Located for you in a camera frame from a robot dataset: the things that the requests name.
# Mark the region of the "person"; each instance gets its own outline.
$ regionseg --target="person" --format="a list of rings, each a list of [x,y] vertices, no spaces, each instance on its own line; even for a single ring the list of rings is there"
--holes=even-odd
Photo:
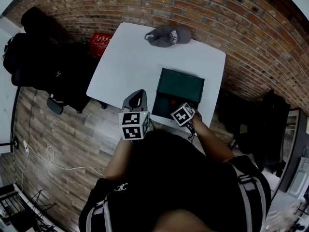
[[[81,212],[80,231],[249,231],[234,167],[260,180],[266,212],[267,180],[247,156],[235,157],[199,116],[191,123],[205,155],[188,140],[160,130],[148,132],[138,143],[120,140]],[[260,231],[259,193],[248,197],[251,231]]]

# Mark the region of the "forearm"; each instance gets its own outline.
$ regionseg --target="forearm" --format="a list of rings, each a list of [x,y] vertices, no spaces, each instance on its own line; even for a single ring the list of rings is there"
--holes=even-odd
[[[120,181],[124,178],[133,151],[130,140],[120,139],[114,155],[105,169],[103,178]]]
[[[193,118],[192,123],[207,156],[217,162],[227,161],[234,157],[232,151],[212,133],[198,116]]]

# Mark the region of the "white marker cube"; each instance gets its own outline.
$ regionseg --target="white marker cube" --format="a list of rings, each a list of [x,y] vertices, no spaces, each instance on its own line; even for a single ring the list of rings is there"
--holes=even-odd
[[[194,114],[195,110],[188,103],[184,103],[171,116],[179,126],[183,126],[193,118]]]
[[[119,127],[124,140],[143,139],[149,127],[150,112],[119,113]]]

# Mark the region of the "power plug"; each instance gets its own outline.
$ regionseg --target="power plug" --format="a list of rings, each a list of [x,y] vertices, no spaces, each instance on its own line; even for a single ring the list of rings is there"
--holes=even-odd
[[[25,147],[25,151],[29,153],[29,147],[28,147],[28,143],[26,140],[24,140],[24,147]]]

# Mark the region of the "red box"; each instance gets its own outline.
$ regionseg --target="red box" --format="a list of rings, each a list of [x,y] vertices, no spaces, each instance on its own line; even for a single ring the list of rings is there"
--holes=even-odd
[[[111,34],[94,33],[89,43],[90,54],[96,58],[101,58],[111,38]]]

